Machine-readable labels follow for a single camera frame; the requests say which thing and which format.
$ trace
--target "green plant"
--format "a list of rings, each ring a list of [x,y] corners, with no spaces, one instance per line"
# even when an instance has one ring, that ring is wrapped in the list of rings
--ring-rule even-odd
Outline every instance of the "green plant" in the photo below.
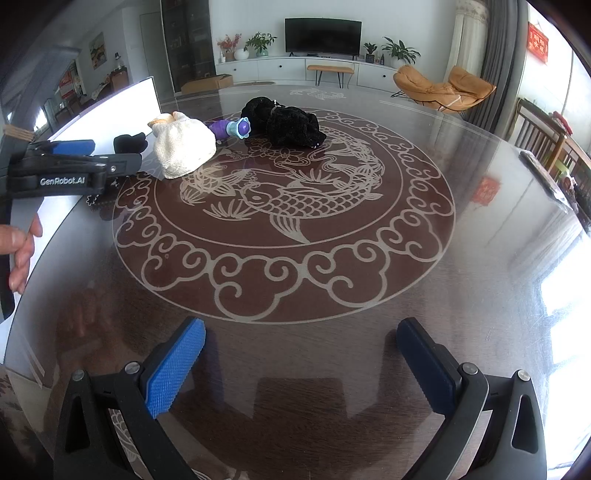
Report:
[[[375,43],[364,43],[363,46],[368,49],[368,55],[371,55],[378,49],[378,46]]]
[[[271,45],[277,37],[270,33],[256,32],[245,44],[245,47],[253,47],[258,53],[262,53]]]
[[[402,40],[396,43],[391,38],[384,38],[388,40],[388,43],[382,45],[382,51],[389,51],[392,58],[396,57],[398,60],[404,60],[406,63],[416,63],[417,57],[421,56],[414,48],[407,48]]]

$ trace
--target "blue plastic toy part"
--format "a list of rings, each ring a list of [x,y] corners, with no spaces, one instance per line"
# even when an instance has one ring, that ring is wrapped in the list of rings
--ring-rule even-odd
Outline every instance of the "blue plastic toy part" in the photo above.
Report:
[[[57,141],[53,145],[53,153],[57,155],[91,155],[95,150],[93,140]]]
[[[241,119],[230,122],[226,126],[226,132],[232,137],[238,137],[240,140],[248,138],[251,133],[251,123],[248,118],[243,116]]]
[[[433,411],[453,414],[462,378],[449,351],[436,344],[412,317],[398,324],[396,343]]]
[[[146,381],[145,402],[152,418],[167,412],[205,345],[205,324],[193,319]]]

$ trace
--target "window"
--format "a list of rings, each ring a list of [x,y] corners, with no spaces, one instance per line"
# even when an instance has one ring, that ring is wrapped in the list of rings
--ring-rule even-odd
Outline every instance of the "window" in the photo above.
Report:
[[[39,110],[39,115],[37,115],[37,120],[35,120],[35,132],[39,130],[43,130],[47,126],[47,118],[45,117],[45,112],[43,109]]]

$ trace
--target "finger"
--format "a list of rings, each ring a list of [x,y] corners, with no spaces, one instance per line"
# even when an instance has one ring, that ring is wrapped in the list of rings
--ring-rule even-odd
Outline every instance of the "finger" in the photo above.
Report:
[[[0,225],[0,255],[13,254],[22,248],[27,236],[18,228],[10,225]]]
[[[39,220],[38,213],[35,214],[35,218],[33,219],[29,232],[31,232],[36,237],[43,236],[43,226],[41,225],[41,220]]]
[[[17,268],[22,267],[31,259],[33,253],[35,253],[35,240],[33,240],[33,236],[29,233],[25,245],[14,254],[14,264]]]
[[[22,267],[15,268],[10,272],[8,277],[8,286],[12,291],[18,291],[18,287],[21,285],[21,283],[27,281],[30,265],[31,262],[27,261]]]
[[[79,302],[76,302],[74,305],[74,331],[77,333],[78,337],[84,337],[86,334],[84,311],[82,310],[82,305]]]
[[[26,281],[22,282],[22,283],[21,283],[21,284],[18,286],[18,288],[17,288],[17,292],[19,292],[21,295],[24,295],[24,294],[25,294],[25,287],[26,287],[26,286],[27,286],[27,282],[26,282]]]
[[[92,290],[89,290],[85,293],[85,302],[82,306],[82,312],[84,315],[83,321],[85,324],[94,323],[96,320],[96,313],[97,313],[97,301],[96,295]]]

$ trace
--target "dark wooden table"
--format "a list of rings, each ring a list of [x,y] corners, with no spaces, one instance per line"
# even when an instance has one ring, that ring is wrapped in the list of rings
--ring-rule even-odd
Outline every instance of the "dark wooden table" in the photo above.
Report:
[[[460,362],[531,374],[548,475],[564,474],[591,432],[591,247],[574,214],[507,143],[386,95],[233,87],[163,110],[235,116],[255,96],[315,113],[327,141],[231,140],[177,180],[149,155],[149,173],[82,199],[41,256],[6,366],[46,448],[76,368],[142,360],[195,315],[206,347],[160,417],[195,470],[400,478],[441,423],[395,345],[415,316]]]

